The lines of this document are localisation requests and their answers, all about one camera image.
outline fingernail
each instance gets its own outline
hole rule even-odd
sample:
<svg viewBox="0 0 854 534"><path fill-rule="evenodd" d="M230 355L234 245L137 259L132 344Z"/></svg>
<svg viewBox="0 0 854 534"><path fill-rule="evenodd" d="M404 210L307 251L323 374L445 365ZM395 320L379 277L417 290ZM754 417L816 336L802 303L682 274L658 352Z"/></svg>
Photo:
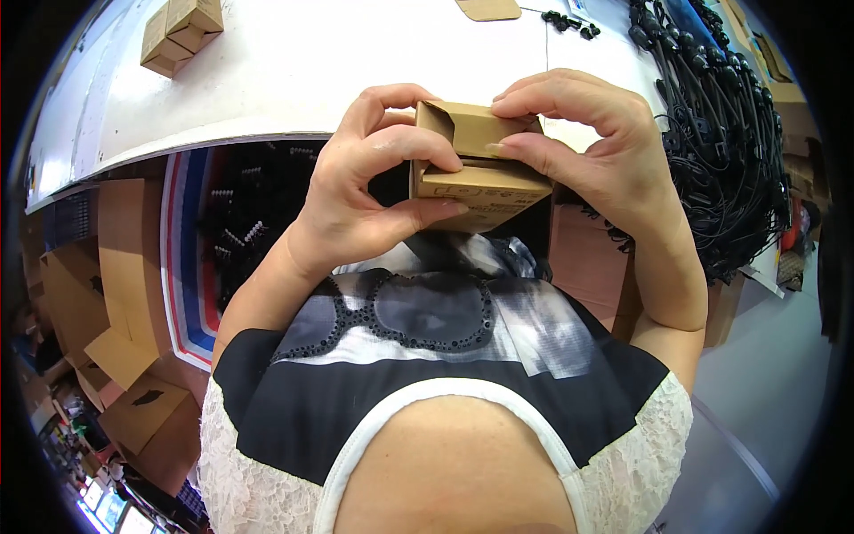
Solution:
<svg viewBox="0 0 854 534"><path fill-rule="evenodd" d="M490 143L486 145L486 151L493 156L501 156L505 145L501 143Z"/></svg>
<svg viewBox="0 0 854 534"><path fill-rule="evenodd" d="M442 206L454 206L457 209L457 213L462 215L469 210L469 207L463 204L462 202L457 202L455 200L449 200L442 204Z"/></svg>

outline hand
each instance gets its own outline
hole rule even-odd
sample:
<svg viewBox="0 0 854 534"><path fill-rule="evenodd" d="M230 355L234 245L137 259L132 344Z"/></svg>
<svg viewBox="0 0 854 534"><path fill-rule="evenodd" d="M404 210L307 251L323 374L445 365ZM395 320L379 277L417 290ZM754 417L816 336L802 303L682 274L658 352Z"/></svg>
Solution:
<svg viewBox="0 0 854 534"><path fill-rule="evenodd" d="M305 206L284 237L303 273L328 273L339 265L388 252L415 232L467 211L446 198L419 198L384 208L368 182L406 160L429 160L457 172L462 161L443 136L417 128L409 114L387 113L421 100L437 100L418 85L366 89L350 106L320 151Z"/></svg>
<svg viewBox="0 0 854 534"><path fill-rule="evenodd" d="M581 122L602 137L583 153L539 133L517 133L495 147L577 192L635 238L679 226L685 215L649 104L587 73L559 68L521 79L495 98L499 117L543 114Z"/></svg>

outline black and white dress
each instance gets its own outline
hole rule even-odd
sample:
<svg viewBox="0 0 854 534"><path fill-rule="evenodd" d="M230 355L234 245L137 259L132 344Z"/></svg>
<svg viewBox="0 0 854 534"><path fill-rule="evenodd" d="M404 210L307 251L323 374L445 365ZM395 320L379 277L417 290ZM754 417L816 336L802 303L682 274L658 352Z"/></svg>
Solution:
<svg viewBox="0 0 854 534"><path fill-rule="evenodd" d="M239 333L202 410L214 531L331 534L383 424L412 402L463 395L536 433L579 534L643 532L679 476L687 392L535 270L516 239L419 234L336 269L287 332Z"/></svg>

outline white table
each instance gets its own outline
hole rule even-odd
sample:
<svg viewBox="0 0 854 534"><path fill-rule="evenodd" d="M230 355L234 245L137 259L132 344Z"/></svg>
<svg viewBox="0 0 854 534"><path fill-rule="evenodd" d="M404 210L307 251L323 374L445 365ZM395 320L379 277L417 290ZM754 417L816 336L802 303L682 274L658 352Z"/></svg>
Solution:
<svg viewBox="0 0 854 534"><path fill-rule="evenodd" d="M564 0L520 0L559 9ZM27 213L119 165L211 144L327 138L370 85L414 82L446 100L489 104L516 79L555 67L596 74L664 109L652 58L625 37L628 7L600 0L603 32L560 34L540 13L475 22L452 0L222 0L225 31L179 72L139 66L162 0L113 0L46 99L30 152ZM592 128L548 120L576 150Z"/></svg>

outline finger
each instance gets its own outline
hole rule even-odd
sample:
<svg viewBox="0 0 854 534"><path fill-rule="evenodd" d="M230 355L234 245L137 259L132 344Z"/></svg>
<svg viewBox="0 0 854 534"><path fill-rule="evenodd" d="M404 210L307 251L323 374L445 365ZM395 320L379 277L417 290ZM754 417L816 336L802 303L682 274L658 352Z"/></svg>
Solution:
<svg viewBox="0 0 854 534"><path fill-rule="evenodd" d="M382 172L409 160L430 161L455 173L463 162L441 134L407 125L393 125L372 133L352 148L346 164L366 184Z"/></svg>
<svg viewBox="0 0 854 534"><path fill-rule="evenodd" d="M615 85L609 84L604 81L602 78L597 78L590 73L585 73L580 70L573 70L571 68L553 68L552 70L546 71L545 73L534 74L533 76L529 76L528 78L522 78L521 80L513 83L510 87L499 94L499 96L493 99L493 102L498 102L500 99L506 97L508 94L518 91L523 87L527 87L531 84L538 84L542 81L546 81L547 79L553 78L563 78L563 79L577 79L579 81L584 81L592 85L598 85L600 87L616 87Z"/></svg>
<svg viewBox="0 0 854 534"><path fill-rule="evenodd" d="M390 243L397 244L438 220L449 219L468 210L465 204L449 198L411 198L377 214L371 221L371 227L377 234L386 236Z"/></svg>
<svg viewBox="0 0 854 534"><path fill-rule="evenodd" d="M577 79L548 79L528 85L492 104L499 117L556 112L561 118L592 126L608 138L620 130L634 130L644 120L652 120L649 104L642 97L631 97L591 85Z"/></svg>
<svg viewBox="0 0 854 534"><path fill-rule="evenodd" d="M490 148L498 156L519 160L572 189L578 186L576 176L580 174L579 171L589 165L584 156L541 133L514 133Z"/></svg>
<svg viewBox="0 0 854 534"><path fill-rule="evenodd" d="M347 113L341 119L336 134L352 135L364 139L371 132L377 130L377 126L385 116L386 109L413 108L417 102L422 100L439 100L439 98L427 92L422 86L415 84L368 87L362 91L355 102L350 104Z"/></svg>
<svg viewBox="0 0 854 534"><path fill-rule="evenodd" d="M406 124L415 126L415 114L411 111L386 111L385 116L379 121L373 132L378 132L395 124Z"/></svg>

